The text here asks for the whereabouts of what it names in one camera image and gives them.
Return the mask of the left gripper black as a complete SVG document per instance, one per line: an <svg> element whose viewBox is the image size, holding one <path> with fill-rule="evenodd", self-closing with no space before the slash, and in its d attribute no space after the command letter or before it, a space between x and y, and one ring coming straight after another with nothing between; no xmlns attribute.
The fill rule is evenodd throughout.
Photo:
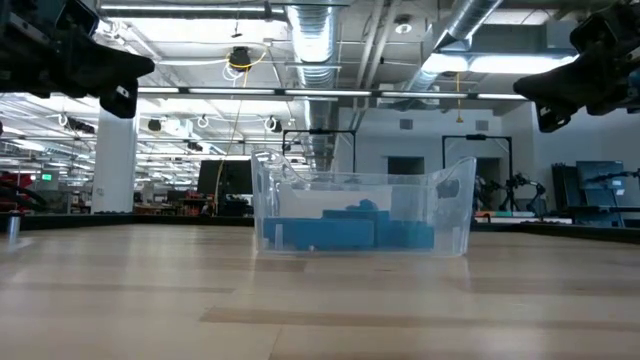
<svg viewBox="0 0 640 360"><path fill-rule="evenodd" d="M96 42L98 13L78 0L1 0L1 92L97 98L120 118L137 112L150 58Z"/></svg>

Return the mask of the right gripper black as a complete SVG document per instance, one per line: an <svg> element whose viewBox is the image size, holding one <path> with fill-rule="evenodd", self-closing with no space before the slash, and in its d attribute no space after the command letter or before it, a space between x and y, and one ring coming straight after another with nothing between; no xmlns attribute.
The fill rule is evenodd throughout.
<svg viewBox="0 0 640 360"><path fill-rule="evenodd" d="M592 116L639 112L639 3L617 1L570 34L577 57L524 76L515 93L537 103L539 130L554 132L584 108Z"/></svg>

